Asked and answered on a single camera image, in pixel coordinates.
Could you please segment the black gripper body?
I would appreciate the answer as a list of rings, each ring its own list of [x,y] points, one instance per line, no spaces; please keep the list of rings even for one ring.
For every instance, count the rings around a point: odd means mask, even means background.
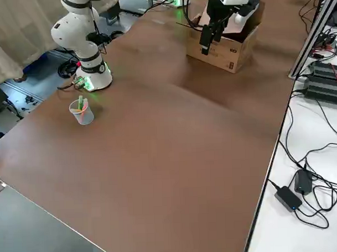
[[[220,1],[209,1],[206,13],[210,17],[210,29],[225,29],[229,18],[232,16],[232,6],[224,5]]]

